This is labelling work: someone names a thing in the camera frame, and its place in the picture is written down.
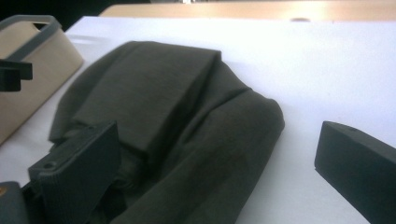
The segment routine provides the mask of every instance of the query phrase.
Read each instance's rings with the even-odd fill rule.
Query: white table
[[[86,17],[67,35],[86,60],[82,70],[130,40],[219,49],[246,84],[279,102],[286,128],[237,223],[368,223],[315,171],[314,158],[323,120],[396,147],[396,22]],[[28,181],[71,81],[1,146],[0,181]]]

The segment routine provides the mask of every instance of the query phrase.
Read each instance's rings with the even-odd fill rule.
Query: black plastic object
[[[371,223],[396,223],[396,149],[343,124],[324,121],[315,166]]]
[[[51,36],[61,29],[61,24],[52,16],[36,16],[36,15],[16,15],[9,17],[0,22],[0,31],[19,21],[31,21],[33,24],[42,24],[44,27],[40,32],[32,37],[26,44],[15,50],[7,57],[10,61],[21,61],[40,45],[46,42]]]
[[[31,63],[15,63],[0,60],[0,91],[20,91],[21,79],[31,80]]]
[[[29,223],[20,185],[17,182],[0,183],[0,223]]]
[[[116,123],[88,127],[29,168],[30,188],[25,191],[42,197],[47,223],[83,224],[119,166]],[[34,196],[27,203],[30,211],[39,206]]]

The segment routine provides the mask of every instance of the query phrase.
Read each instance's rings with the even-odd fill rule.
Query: fabric pouch
[[[279,105],[219,51],[129,42],[88,68],[58,105],[49,139],[116,120],[127,202],[111,223],[234,223],[284,128]]]

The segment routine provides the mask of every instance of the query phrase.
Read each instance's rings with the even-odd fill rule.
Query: tan plastic case
[[[35,24],[43,27],[37,29]],[[51,16],[13,16],[0,22],[0,60],[27,62],[33,80],[0,92],[0,145],[57,91],[83,59]]]

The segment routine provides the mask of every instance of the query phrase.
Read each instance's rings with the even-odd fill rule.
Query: folded cloth
[[[88,68],[58,105],[49,139],[116,120],[112,223],[234,223],[284,128],[282,112],[242,83],[219,51],[129,42]]]

